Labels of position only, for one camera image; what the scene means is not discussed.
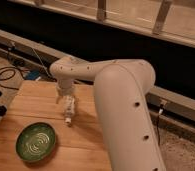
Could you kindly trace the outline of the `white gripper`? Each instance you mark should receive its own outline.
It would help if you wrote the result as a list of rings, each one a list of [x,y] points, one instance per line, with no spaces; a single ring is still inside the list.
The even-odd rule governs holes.
[[[58,96],[56,97],[56,104],[59,104],[61,100],[61,96],[67,96],[71,95],[71,101],[73,104],[76,103],[76,97],[75,95],[72,95],[74,93],[74,82],[71,79],[68,80],[58,80],[57,86],[56,86]]]

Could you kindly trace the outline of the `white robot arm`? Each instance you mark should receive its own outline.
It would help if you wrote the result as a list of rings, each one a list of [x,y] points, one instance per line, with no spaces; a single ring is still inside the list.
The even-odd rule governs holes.
[[[166,171],[145,95],[155,83],[143,59],[79,63],[71,56],[50,66],[58,93],[73,93],[76,79],[94,83],[94,100],[113,171]]]

